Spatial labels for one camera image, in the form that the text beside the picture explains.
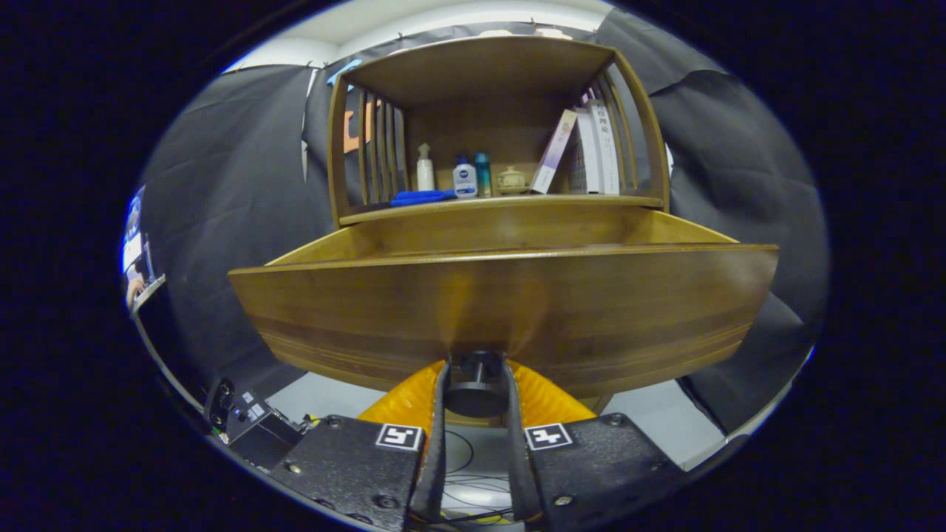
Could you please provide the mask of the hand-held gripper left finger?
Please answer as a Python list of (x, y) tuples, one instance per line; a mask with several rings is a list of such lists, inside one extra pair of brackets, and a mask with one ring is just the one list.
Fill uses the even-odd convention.
[(270, 477), (308, 502), (381, 530), (445, 521), (446, 384), (445, 361), (436, 361), (359, 417), (325, 415), (270, 467)]

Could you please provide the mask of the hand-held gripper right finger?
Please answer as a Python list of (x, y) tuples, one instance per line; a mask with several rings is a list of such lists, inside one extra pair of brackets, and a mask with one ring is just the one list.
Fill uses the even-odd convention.
[(511, 515), (527, 530), (591, 531), (687, 484), (686, 471), (622, 413), (527, 426), (516, 371), (503, 362)]

